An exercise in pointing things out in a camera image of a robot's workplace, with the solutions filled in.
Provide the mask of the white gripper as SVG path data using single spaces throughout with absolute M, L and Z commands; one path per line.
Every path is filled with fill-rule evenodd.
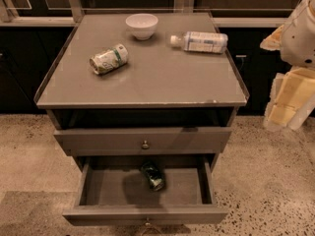
M 269 131 L 297 130 L 315 108 L 314 6 L 315 0 L 302 0 L 284 25 L 260 43 L 262 49 L 280 50 L 282 59 L 293 66 L 285 74 L 277 73 L 273 80 L 264 117 Z

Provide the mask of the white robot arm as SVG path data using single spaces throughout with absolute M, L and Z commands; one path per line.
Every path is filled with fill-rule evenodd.
M 297 130 L 315 105 L 315 0 L 302 0 L 260 47 L 281 54 L 291 68 L 277 73 L 265 110 L 264 127 Z

